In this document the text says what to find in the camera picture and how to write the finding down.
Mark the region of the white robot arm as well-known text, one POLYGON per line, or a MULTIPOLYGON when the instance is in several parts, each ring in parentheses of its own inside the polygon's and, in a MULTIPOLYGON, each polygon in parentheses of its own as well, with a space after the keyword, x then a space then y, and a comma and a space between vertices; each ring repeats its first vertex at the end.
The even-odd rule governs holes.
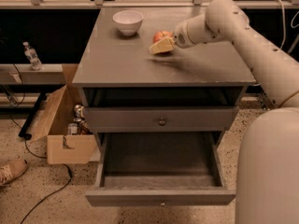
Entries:
POLYGON ((175 46, 229 41, 274 108, 247 128, 239 149, 235 224, 299 224, 299 63, 249 25, 233 0, 213 0, 206 11, 153 40, 152 54, 175 46))

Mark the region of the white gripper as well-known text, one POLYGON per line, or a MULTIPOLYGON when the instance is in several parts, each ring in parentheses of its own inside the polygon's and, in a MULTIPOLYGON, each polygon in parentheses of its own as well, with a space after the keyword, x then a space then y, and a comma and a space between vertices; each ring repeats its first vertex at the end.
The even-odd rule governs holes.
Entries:
POLYGON ((215 40, 215 34, 207 27, 203 14, 179 23, 173 37, 166 36, 149 47, 151 54, 165 53, 178 47, 186 49, 200 43, 209 43, 215 40))

